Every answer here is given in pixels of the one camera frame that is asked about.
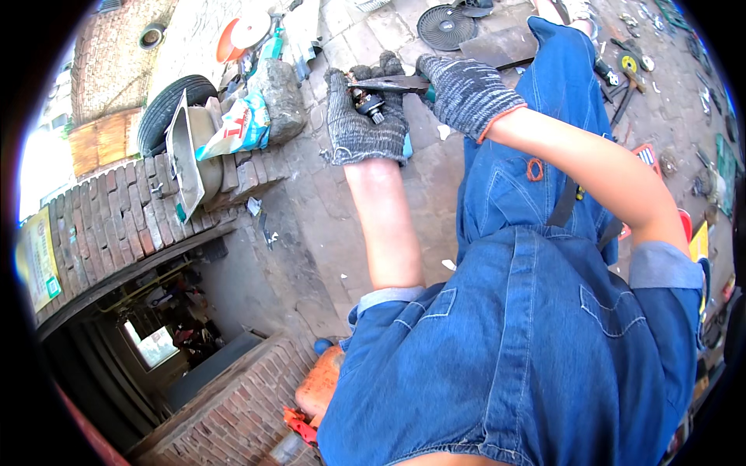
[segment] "poster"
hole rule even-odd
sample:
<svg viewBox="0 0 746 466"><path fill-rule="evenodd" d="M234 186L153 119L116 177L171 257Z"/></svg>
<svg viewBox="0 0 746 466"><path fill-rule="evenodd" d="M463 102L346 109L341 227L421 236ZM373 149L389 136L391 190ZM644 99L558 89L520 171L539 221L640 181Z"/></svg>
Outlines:
<svg viewBox="0 0 746 466"><path fill-rule="evenodd" d="M16 270L26 282L35 312L60 294L57 263L51 248L48 206L21 227L16 245Z"/></svg>

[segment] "gray knit glove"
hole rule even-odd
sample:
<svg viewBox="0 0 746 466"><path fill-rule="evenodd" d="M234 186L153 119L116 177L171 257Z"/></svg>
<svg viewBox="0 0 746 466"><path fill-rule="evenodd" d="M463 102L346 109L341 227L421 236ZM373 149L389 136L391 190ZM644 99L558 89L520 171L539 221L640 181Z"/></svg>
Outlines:
<svg viewBox="0 0 746 466"><path fill-rule="evenodd" d="M416 68L435 87L435 103L422 99L435 117L480 144L495 120L526 107L520 95L503 85L498 70L485 63L424 54Z"/></svg>
<svg viewBox="0 0 746 466"><path fill-rule="evenodd" d="M393 52L380 55L380 67L353 66L351 70L359 81L391 75L403 75L401 63ZM345 165L369 158L396 160L407 164L404 158L404 137L410 130L401 108L401 94L381 93L386 102L380 108L384 120L376 125L366 115L355 110L348 91L345 74L336 68L326 72L328 85L327 124L332 150L322 151L321 156L332 165Z"/></svg>

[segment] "cutting disc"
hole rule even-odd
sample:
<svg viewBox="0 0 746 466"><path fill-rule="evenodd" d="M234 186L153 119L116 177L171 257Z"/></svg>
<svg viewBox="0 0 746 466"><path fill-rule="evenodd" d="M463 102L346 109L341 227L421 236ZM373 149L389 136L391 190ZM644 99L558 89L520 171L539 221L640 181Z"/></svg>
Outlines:
<svg viewBox="0 0 746 466"><path fill-rule="evenodd" d="M231 43L235 48L255 46L267 35L271 22L269 15L264 11L253 13L251 17L242 17L233 27Z"/></svg>
<svg viewBox="0 0 746 466"><path fill-rule="evenodd" d="M619 66L620 73L623 73L624 70L627 69L627 66L632 69L633 73L638 73L642 70L642 60L631 51L623 50L619 52L619 57L616 63Z"/></svg>
<svg viewBox="0 0 746 466"><path fill-rule="evenodd" d="M438 5L420 16L417 34L436 50L458 50L460 43L477 36L477 21L464 16L458 7Z"/></svg>

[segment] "sneaker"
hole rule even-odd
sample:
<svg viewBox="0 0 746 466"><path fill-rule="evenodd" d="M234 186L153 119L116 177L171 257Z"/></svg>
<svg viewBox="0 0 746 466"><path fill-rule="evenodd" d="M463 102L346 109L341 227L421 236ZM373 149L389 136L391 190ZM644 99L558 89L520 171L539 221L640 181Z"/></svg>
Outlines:
<svg viewBox="0 0 746 466"><path fill-rule="evenodd" d="M590 0L553 0L557 5L557 10L562 16L562 19L567 21L567 24L575 21L576 19L585 19L591 22L591 41L596 39L598 35L598 24L596 22L596 12L591 6Z"/></svg>

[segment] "tire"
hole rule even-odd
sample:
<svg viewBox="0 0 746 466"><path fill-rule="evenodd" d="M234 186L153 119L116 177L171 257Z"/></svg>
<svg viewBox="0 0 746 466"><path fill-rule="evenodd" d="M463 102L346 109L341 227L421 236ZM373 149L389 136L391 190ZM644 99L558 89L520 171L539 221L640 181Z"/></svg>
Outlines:
<svg viewBox="0 0 746 466"><path fill-rule="evenodd" d="M166 30L166 26L152 22L145 26L145 29L140 33L140 39L137 41L137 45L142 50L150 50L156 48L163 41L163 32Z"/></svg>
<svg viewBox="0 0 746 466"><path fill-rule="evenodd" d="M217 97L218 91L201 75L189 75L170 83L153 99L140 120L137 129L137 147L143 157L151 157L151 151L166 142L166 128L171 124L181 94L186 89L188 105L204 105L209 97Z"/></svg>

